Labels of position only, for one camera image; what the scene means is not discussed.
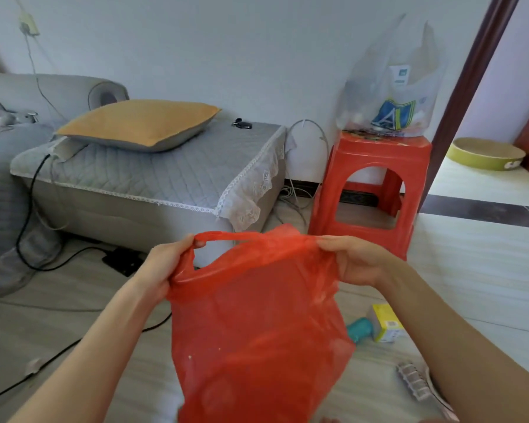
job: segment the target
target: teal object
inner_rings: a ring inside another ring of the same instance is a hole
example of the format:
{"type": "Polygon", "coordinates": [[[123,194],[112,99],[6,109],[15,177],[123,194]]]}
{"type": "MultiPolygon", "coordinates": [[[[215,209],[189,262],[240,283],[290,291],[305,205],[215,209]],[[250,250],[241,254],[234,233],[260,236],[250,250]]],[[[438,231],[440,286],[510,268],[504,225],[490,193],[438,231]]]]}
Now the teal object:
{"type": "Polygon", "coordinates": [[[358,344],[372,335],[372,324],[367,318],[360,318],[347,326],[347,334],[354,344],[358,344]]]}

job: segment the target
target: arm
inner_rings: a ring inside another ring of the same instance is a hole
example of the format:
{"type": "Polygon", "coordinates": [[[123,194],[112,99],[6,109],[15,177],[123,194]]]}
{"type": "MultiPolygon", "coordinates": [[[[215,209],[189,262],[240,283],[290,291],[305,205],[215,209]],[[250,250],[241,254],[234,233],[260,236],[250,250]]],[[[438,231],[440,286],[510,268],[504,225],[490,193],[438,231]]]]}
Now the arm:
{"type": "Polygon", "coordinates": [[[104,421],[123,370],[168,278],[193,236],[151,250],[74,351],[10,420],[11,423],[104,421]]]}
{"type": "Polygon", "coordinates": [[[529,373],[449,307],[407,263],[350,236],[323,236],[341,280],[378,289],[462,423],[529,421],[529,373]]]}

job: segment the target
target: left hand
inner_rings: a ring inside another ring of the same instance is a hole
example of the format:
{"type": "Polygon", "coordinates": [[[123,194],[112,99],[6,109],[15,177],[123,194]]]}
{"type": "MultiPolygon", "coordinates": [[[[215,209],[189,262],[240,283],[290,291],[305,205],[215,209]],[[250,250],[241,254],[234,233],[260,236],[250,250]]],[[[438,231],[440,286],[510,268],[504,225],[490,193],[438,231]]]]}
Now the left hand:
{"type": "Polygon", "coordinates": [[[180,255],[194,244],[202,248],[206,242],[194,241],[193,234],[187,234],[175,243],[157,245],[149,252],[147,259],[135,273],[132,281],[159,304],[169,291],[169,277],[173,274],[180,255]]]}

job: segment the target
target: gray sofa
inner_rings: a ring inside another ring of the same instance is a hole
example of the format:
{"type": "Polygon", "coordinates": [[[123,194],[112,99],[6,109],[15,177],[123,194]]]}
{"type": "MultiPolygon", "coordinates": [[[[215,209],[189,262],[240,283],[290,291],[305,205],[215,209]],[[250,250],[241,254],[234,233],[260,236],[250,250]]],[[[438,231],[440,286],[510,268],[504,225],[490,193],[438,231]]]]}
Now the gray sofa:
{"type": "MultiPolygon", "coordinates": [[[[0,130],[0,295],[15,291],[31,273],[14,249],[28,209],[28,191],[20,179],[10,175],[10,161],[17,154],[48,142],[67,120],[128,99],[124,86],[105,79],[45,74],[38,78],[41,91],[34,75],[0,73],[0,110],[35,112],[38,121],[0,130]]],[[[38,266],[58,255],[60,240],[56,232],[32,218],[21,249],[38,266]]]]}

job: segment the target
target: printed logo on bag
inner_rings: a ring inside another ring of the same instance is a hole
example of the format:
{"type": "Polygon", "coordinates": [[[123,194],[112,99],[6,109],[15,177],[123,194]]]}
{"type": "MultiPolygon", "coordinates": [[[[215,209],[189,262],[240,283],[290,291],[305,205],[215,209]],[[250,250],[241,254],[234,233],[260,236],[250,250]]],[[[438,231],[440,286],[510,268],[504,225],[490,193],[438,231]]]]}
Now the printed logo on bag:
{"type": "Polygon", "coordinates": [[[398,104],[393,99],[387,99],[371,124],[388,130],[401,130],[411,123],[414,118],[414,110],[415,101],[398,104]]]}

